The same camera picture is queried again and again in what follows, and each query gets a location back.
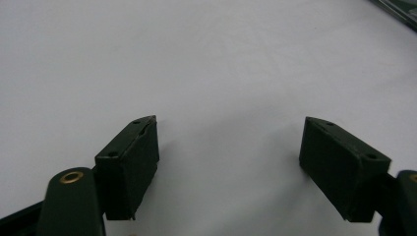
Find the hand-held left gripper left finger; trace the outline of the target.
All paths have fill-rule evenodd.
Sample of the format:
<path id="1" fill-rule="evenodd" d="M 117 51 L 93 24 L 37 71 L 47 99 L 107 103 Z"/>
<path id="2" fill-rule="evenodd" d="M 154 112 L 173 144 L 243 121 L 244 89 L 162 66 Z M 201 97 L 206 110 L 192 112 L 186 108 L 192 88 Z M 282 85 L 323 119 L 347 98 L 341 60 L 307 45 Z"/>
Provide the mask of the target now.
<path id="1" fill-rule="evenodd" d="M 130 122 L 94 161 L 94 177 L 106 218 L 134 219 L 159 162 L 156 116 Z"/>

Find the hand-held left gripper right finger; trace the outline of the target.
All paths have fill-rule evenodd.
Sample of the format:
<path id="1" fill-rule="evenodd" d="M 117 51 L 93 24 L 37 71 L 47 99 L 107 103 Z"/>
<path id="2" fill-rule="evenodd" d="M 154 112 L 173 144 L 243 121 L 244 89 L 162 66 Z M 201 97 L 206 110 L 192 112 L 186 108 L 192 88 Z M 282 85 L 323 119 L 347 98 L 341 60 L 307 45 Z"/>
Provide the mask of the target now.
<path id="1" fill-rule="evenodd" d="M 373 219 L 375 188 L 390 166 L 387 156 L 330 121 L 308 117 L 299 163 L 343 219 Z"/>

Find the dark metal edge strip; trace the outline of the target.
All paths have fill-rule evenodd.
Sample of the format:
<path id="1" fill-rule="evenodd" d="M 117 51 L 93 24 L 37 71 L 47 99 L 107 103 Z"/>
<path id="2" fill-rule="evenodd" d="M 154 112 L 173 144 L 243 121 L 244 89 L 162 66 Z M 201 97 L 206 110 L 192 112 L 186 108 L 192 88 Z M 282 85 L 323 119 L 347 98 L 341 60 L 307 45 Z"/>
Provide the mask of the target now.
<path id="1" fill-rule="evenodd" d="M 417 0 L 371 0 L 417 32 Z"/>

